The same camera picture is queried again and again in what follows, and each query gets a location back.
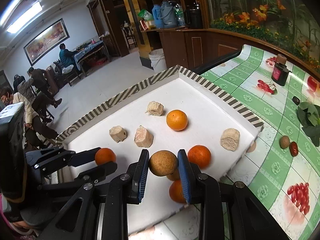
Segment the shoe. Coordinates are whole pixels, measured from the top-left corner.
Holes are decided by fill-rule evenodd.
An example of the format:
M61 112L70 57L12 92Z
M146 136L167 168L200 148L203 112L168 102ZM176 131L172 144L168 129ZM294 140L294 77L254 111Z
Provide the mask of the shoe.
M46 123L49 123L49 122L52 122L52 119L51 118L44 118L44 122L46 122Z
M57 108L58 105L60 105L62 102L62 98L60 98L59 100L56 101L56 103L54 104L54 108Z

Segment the person's hand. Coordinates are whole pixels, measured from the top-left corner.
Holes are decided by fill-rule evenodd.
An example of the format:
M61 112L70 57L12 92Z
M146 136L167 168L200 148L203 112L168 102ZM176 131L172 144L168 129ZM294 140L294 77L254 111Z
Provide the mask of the person's hand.
M31 123L26 123L26 124L25 124L25 127L30 128L30 129L33 130L33 127L32 127L32 124L31 124Z

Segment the metal screw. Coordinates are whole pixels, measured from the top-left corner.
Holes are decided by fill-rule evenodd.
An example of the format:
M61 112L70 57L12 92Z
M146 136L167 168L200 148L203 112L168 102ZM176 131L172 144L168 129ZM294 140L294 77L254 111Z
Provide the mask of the metal screw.
M84 188L85 190L90 190L90 189L93 188L93 185L92 185L91 183L86 183L86 184L83 185L83 188Z
M208 175L207 174L204 174L204 173L200 173L199 175L198 175L198 178L199 179L207 179L208 178Z
M128 179L130 179L130 175L128 173L121 174L120 179L121 180L128 180Z
M238 188L244 188L245 184L242 181L237 181L236 182L236 187Z

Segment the white tray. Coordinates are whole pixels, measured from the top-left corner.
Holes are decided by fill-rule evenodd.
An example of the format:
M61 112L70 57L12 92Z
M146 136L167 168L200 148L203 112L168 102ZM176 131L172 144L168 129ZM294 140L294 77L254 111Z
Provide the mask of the white tray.
M215 85L210 82L210 85L205 88L209 81L201 77L198 80L196 77L199 76L196 75L194 81L187 75L176 71L175 74L148 86L140 91L143 92L140 95L135 94L136 98L130 97L131 100L128 102L122 101L122 105L115 107L112 110L113 113L108 117L101 119L102 116L99 115L101 121L95 125L92 123L93 126L88 127L86 131L84 131L84 127L87 124L78 129L76 133L81 132L81 134L71 140L67 148L76 152L95 147L111 148L116 154L118 169L107 177L106 181L108 182L115 176L125 173L130 163L138 161L142 148L135 145L134 134L136 129L142 125L154 135L153 144L148 148L150 156L159 150L169 150L177 155L180 149L185 149L188 152L194 145L205 145L212 153L212 161L203 172L219 180L245 154L257 138L262 123L243 106L238 107L242 110L238 108L235 110L222 100L227 96L229 97L227 102L234 102L234 98L223 90L220 91L220 88L216 95L214 93L216 91ZM164 115L153 116L145 113L150 101L163 104ZM184 131L173 131L166 124L166 114L174 109L180 109L188 116L188 126ZM250 117L249 120L254 120L252 123L257 127L247 121L243 117L244 115L248 116L247 119ZM128 137L123 142L116 143L109 135L109 129L116 125L122 126L128 132ZM230 127L240 132L240 143L235 152L228 151L220 145L222 132ZM69 137L64 139L63 143L66 143L70 139ZM80 172L94 166L96 166L95 162L77 168L72 167L72 177L75 178ZM157 177L150 171L148 172L142 203L128 205L129 234L169 217L183 206L170 199L169 187L171 184L172 181L166 177Z

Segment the man in blue jacket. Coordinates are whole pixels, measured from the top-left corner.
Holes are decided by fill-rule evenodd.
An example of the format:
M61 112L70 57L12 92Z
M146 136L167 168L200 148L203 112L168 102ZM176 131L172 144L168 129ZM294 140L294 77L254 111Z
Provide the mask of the man in blue jacket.
M60 44L59 57L64 67L68 67L70 65L73 65L74 67L76 67L76 61L73 56L74 54L77 54L77 53L78 51L76 50L75 51L67 50L64 43Z

